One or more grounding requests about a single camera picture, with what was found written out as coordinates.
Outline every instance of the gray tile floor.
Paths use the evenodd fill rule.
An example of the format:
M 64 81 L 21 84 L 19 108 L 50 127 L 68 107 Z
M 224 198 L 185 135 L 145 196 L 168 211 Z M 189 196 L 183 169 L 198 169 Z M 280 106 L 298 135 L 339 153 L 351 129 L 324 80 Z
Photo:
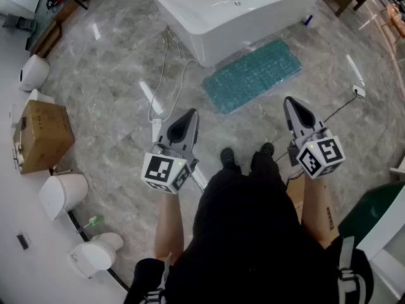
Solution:
M 247 173 L 252 154 L 265 141 L 276 146 L 276 157 L 286 150 L 290 134 L 282 109 L 284 97 L 307 101 L 323 118 L 352 98 L 351 85 L 362 83 L 348 62 L 350 56 L 369 95 L 368 100 L 355 100 L 328 121 L 347 156 L 327 177 L 337 216 L 342 219 L 366 190 L 389 181 L 388 168 L 403 151 L 401 71 L 404 73 L 405 62 L 397 64 L 395 59 L 405 57 L 405 44 L 398 45 L 393 54 L 389 36 L 379 27 L 384 20 L 378 0 L 369 0 L 356 13 L 349 8 L 339 19 L 325 1 L 331 4 L 319 0 L 313 8 L 309 28 L 293 25 L 251 46 L 250 50 L 283 39 L 303 65 L 293 78 L 230 115 L 219 114 L 201 82 L 248 53 L 246 49 L 216 67 L 187 71 L 177 109 L 194 107 L 199 111 L 201 128 L 194 152 L 207 178 L 220 169 L 218 155 L 225 146 L 233 147 Z M 100 33 L 98 40 L 94 24 Z M 153 255 L 161 195 L 140 180 L 143 156 L 151 146 L 149 102 L 140 85 L 146 84 L 153 92 L 158 84 L 164 29 L 153 0 L 92 0 L 88 11 L 79 8 L 63 25 L 63 38 L 48 57 L 51 73 L 42 90 L 66 106 L 76 137 L 61 170 L 73 168 L 89 181 L 89 194 L 75 209 L 78 220 L 85 223 L 93 215 L 104 215 L 105 223 L 87 233 L 113 231 L 123 237 L 125 245 L 113 268 L 127 284 L 132 281 L 135 264 Z M 185 59 L 190 58 L 180 46 Z M 157 98 L 165 108 L 162 117 L 180 88 L 179 75 L 185 63 L 173 43 L 167 62 Z M 279 166 L 284 179 L 298 170 L 290 167 L 286 156 Z M 186 243 L 192 237 L 191 222 L 200 195 L 191 179 L 180 191 Z

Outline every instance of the toilet lid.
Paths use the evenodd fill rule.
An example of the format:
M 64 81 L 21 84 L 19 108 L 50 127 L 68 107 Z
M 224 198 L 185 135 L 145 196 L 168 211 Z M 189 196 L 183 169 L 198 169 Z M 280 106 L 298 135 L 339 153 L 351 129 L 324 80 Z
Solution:
M 54 220 L 65 205 L 65 190 L 58 178 L 52 176 L 45 181 L 39 199 L 49 218 Z
M 109 252 L 96 244 L 89 242 L 83 245 L 82 253 L 90 264 L 98 270 L 107 270 L 113 264 Z

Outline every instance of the bathtub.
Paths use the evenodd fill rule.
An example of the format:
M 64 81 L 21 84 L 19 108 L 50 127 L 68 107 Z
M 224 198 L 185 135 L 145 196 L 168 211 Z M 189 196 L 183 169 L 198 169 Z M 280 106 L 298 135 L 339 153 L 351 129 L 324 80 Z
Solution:
M 165 21 L 204 67 L 299 22 L 316 0 L 155 0 Z

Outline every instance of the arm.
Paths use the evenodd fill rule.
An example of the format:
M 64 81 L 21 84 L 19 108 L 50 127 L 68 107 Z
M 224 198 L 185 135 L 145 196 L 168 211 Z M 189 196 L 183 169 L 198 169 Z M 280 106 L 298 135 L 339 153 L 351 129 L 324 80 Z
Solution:
M 178 195 L 163 195 L 156 237 L 154 253 L 157 259 L 165 261 L 171 253 L 172 262 L 183 253 L 184 234 L 180 201 Z
M 305 174 L 301 224 L 324 248 L 339 236 L 330 195 L 322 178 L 312 180 Z

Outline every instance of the white toilet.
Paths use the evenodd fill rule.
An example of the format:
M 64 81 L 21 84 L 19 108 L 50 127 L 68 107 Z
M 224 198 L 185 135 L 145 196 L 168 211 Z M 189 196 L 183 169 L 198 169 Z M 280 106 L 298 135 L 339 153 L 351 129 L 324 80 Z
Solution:
M 49 64 L 38 55 L 33 55 L 20 71 L 18 88 L 23 91 L 40 89 L 49 74 Z
M 115 251 L 122 248 L 123 239 L 115 233 L 102 233 L 69 252 L 78 271 L 89 278 L 99 270 L 109 269 L 115 261 Z
M 87 195 L 89 185 L 83 175 L 51 176 L 39 191 L 39 199 L 51 220 L 69 212 Z
M 41 94 L 37 89 L 31 91 L 30 96 L 28 97 L 27 101 L 25 102 L 25 106 L 30 100 L 38 100 L 43 101 L 44 103 L 55 104 L 55 98 L 46 96 L 45 94 Z

